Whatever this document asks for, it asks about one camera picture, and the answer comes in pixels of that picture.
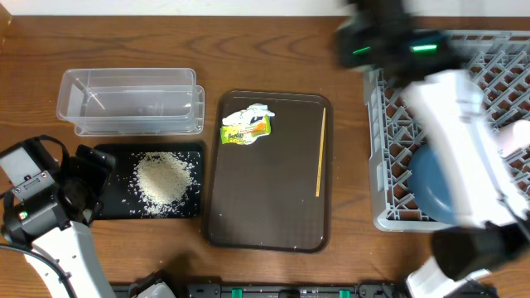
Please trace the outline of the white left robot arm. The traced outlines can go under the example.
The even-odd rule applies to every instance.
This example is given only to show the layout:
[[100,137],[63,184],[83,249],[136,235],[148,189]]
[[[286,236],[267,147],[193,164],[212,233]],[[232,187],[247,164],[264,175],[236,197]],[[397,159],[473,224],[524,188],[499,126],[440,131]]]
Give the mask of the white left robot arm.
[[96,253],[90,226],[101,210],[100,196],[116,160],[99,150],[61,149],[56,160],[40,135],[1,153],[1,169],[12,186],[1,194],[2,248],[20,252],[54,297],[173,297],[160,273],[130,285],[108,281]]

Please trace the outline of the dark blue plate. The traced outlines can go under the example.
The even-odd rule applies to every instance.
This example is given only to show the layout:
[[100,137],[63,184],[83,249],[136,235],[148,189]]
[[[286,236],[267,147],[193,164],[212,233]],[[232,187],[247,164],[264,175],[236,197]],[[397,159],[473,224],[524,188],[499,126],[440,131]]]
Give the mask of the dark blue plate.
[[436,153],[428,144],[419,147],[408,164],[412,175],[407,187],[414,195],[417,207],[429,218],[443,224],[455,225],[454,205]]

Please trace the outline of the pink cup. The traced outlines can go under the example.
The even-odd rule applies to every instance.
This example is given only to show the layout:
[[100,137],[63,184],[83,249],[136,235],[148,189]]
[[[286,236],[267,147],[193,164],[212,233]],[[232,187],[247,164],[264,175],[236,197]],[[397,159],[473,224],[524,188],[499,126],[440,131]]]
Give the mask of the pink cup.
[[529,146],[529,121],[518,120],[502,127],[495,135],[495,142],[502,158]]

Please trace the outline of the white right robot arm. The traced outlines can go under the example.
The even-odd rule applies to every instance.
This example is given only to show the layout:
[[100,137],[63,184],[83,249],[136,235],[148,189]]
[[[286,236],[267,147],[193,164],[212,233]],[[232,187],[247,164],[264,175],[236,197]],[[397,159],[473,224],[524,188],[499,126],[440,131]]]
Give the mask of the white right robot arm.
[[479,88],[442,31],[423,31],[400,1],[355,1],[338,30],[339,62],[384,70],[438,155],[456,224],[431,236],[409,297],[446,297],[529,250],[529,203],[513,183],[482,112]]

